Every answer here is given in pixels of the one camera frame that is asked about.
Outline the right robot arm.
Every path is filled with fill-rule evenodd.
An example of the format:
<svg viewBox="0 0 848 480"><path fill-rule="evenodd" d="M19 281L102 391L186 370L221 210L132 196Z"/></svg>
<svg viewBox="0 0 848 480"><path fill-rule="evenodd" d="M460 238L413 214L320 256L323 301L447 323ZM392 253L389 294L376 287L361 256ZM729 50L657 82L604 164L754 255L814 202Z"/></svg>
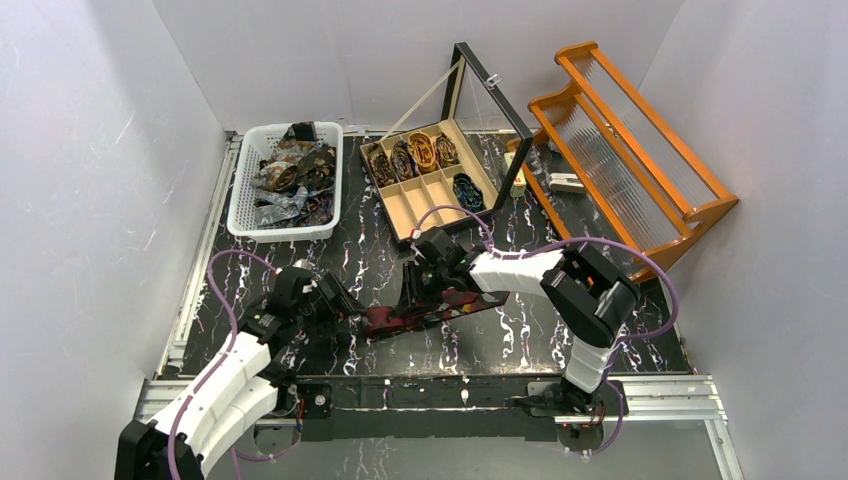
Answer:
<svg viewBox="0 0 848 480"><path fill-rule="evenodd" d="M621 328L641 298L627 274L589 242L534 254L466 249L442 229L431 228L412 248L414 257L403 265L397 315L430 309L449 290L544 297L574 337L570 357L558 386L515 402L549 412L586 414L594 409Z"/></svg>

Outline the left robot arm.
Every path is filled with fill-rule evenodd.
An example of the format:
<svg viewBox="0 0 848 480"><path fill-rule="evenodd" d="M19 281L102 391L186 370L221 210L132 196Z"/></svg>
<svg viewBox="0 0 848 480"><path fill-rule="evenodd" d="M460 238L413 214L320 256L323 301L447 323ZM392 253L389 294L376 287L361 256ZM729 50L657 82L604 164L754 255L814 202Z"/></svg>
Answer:
<svg viewBox="0 0 848 480"><path fill-rule="evenodd" d="M203 479L261 417L285 401L292 375L278 360L288 333L334 334L366 311L338 278L299 265L279 269L273 289L236 323L210 363L168 405L118 439L117 479Z"/></svg>

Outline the red patterned tie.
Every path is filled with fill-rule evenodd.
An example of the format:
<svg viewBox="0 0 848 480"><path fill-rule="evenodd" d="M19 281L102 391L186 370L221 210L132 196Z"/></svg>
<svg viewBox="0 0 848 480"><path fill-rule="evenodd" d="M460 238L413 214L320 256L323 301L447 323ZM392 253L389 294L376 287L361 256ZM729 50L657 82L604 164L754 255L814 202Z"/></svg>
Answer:
<svg viewBox="0 0 848 480"><path fill-rule="evenodd" d="M362 332L367 338L382 339L426 330L443 321L501 307L510 295L510 292L477 293L449 288L436 303L369 307L363 315Z"/></svg>

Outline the blue green tie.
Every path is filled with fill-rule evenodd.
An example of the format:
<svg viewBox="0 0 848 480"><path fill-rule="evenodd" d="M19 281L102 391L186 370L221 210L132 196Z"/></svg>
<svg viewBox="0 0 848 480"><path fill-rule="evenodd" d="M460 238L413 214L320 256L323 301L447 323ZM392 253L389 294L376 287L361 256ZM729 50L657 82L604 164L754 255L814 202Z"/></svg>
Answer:
<svg viewBox="0 0 848 480"><path fill-rule="evenodd" d="M473 213L486 209L482 190L468 174L455 174L452 179L452 190L462 208Z"/></svg>

